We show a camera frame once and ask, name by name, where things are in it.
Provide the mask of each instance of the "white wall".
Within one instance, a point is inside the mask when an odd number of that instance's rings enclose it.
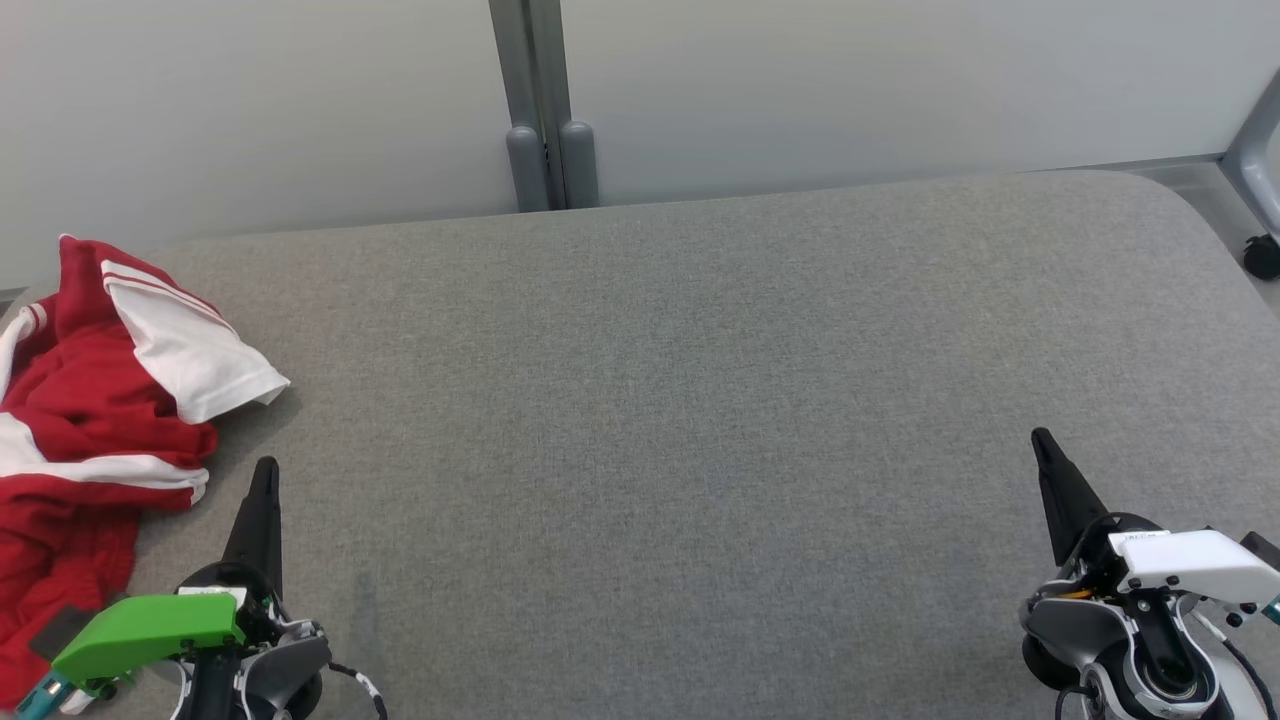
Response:
[[[1275,0],[562,0],[603,202],[1221,152]]]
[[[0,104],[0,290],[61,232],[516,209],[483,0],[5,0]]]

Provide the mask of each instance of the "gray pole base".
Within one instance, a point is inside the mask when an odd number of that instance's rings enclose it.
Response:
[[[507,159],[516,182],[516,204],[521,213],[550,210],[547,199],[547,160],[538,131],[516,126],[507,131]]]
[[[1235,192],[1272,237],[1280,237],[1280,192],[1276,191],[1276,184],[1267,170],[1267,145],[1277,126],[1280,126],[1280,72],[1271,78],[1271,83],[1244,120],[1239,135],[1231,141],[1231,147],[1219,161]]]
[[[595,133],[582,120],[561,128],[561,163],[564,168],[564,204],[570,209],[599,208],[600,187],[595,181]]]

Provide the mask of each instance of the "gray fabric surface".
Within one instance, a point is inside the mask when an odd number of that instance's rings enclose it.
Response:
[[[273,454],[287,603],[393,717],[1050,717],[1016,619],[1053,570],[1039,424],[1112,509],[1280,539],[1280,324],[1130,176],[152,259],[294,387],[220,421],[207,497],[145,525],[131,591],[215,560]],[[1247,630],[1280,685],[1275,629]],[[371,716],[325,684],[319,717]],[[173,697],[147,679],[110,716]]]

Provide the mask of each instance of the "caster wheel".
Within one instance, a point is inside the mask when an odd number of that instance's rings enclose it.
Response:
[[[1280,278],[1280,245],[1270,233],[1251,237],[1244,245],[1244,269],[1260,281]]]

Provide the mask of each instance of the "red jacket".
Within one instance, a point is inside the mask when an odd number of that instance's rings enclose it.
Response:
[[[59,251],[58,293],[0,331],[4,708],[49,670],[27,643],[60,607],[124,589],[140,512],[204,495],[209,419],[288,386],[163,270],[69,236]]]

